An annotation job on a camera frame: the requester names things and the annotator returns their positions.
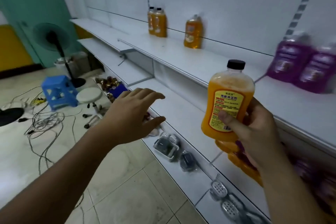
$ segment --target dark baseboard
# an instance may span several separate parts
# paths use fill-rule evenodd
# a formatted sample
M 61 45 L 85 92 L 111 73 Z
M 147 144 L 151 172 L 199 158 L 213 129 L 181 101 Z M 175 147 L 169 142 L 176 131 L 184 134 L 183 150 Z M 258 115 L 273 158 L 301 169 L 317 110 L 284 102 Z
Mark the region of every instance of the dark baseboard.
M 9 78 L 9 77 L 20 75 L 20 74 L 30 73 L 30 72 L 34 72 L 34 71 L 41 70 L 41 69 L 43 69 L 43 66 L 41 64 L 32 64 L 32 65 L 23 66 L 23 67 L 17 67 L 17 68 L 1 71 L 0 79 Z

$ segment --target trash bin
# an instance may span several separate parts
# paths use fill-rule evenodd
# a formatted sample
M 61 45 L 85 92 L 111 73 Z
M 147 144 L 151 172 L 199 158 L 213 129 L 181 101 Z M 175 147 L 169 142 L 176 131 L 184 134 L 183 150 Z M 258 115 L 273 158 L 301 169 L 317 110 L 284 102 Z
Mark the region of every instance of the trash bin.
M 91 71 L 89 59 L 87 53 L 85 52 L 78 52 L 73 55 L 73 60 L 75 61 L 80 75 L 85 74 Z
M 68 66 L 70 68 L 70 71 L 71 71 L 73 77 L 77 78 L 79 76 L 79 70 L 78 70 L 78 67 L 77 67 L 76 63 L 70 57 L 66 57 L 65 60 L 66 60 Z M 54 65 L 61 72 L 61 74 L 65 74 L 67 77 L 70 78 L 70 75 L 69 75 L 68 70 L 65 66 L 65 62 L 64 62 L 63 58 L 58 58 L 54 62 Z

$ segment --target bottle neck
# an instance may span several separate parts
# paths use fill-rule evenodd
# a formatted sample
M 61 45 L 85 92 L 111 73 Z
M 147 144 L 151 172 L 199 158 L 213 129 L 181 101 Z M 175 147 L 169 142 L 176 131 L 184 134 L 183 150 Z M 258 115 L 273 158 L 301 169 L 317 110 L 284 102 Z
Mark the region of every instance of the bottle neck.
M 230 73 L 242 73 L 242 70 L 237 70 L 237 69 L 232 69 L 232 68 L 228 68 L 227 69 Z

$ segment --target forearm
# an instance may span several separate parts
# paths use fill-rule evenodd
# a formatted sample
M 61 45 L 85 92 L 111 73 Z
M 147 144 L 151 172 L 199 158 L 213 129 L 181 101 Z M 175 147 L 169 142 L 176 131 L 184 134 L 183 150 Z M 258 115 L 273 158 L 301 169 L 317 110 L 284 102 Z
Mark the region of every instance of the forearm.
M 90 129 L 54 166 L 0 211 L 1 223 L 64 223 L 108 150 Z
M 285 156 L 261 169 L 273 224 L 326 224 L 322 212 Z

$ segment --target green door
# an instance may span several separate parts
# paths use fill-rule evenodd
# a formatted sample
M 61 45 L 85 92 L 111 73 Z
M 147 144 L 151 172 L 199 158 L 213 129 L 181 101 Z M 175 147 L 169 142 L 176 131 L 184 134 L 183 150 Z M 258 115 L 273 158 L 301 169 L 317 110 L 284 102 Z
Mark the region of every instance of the green door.
M 71 44 L 65 50 L 66 55 L 80 49 L 64 0 L 0 0 L 0 7 L 35 63 L 51 67 L 60 57 L 58 52 L 47 50 L 36 42 L 33 28 L 39 23 L 56 24 L 67 32 Z

